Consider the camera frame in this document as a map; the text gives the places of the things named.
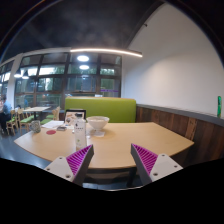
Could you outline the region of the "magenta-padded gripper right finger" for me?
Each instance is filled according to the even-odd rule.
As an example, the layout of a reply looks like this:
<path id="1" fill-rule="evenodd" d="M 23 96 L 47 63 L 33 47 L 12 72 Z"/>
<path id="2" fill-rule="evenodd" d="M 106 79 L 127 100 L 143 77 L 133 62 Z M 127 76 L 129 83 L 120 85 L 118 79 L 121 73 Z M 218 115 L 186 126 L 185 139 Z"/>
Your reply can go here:
<path id="1" fill-rule="evenodd" d="M 136 144 L 131 145 L 131 155 L 143 185 L 148 185 L 182 169 L 182 166 L 167 154 L 157 155 Z"/>

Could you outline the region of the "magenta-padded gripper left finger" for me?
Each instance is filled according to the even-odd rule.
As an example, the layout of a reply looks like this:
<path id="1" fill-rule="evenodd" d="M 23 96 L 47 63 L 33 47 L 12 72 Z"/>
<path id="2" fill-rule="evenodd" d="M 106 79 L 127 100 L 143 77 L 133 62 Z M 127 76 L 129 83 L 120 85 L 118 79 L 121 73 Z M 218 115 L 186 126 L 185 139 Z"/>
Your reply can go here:
<path id="1" fill-rule="evenodd" d="M 81 186 L 93 155 L 94 148 L 89 145 L 67 157 L 59 156 L 45 168 L 45 171 Z"/>

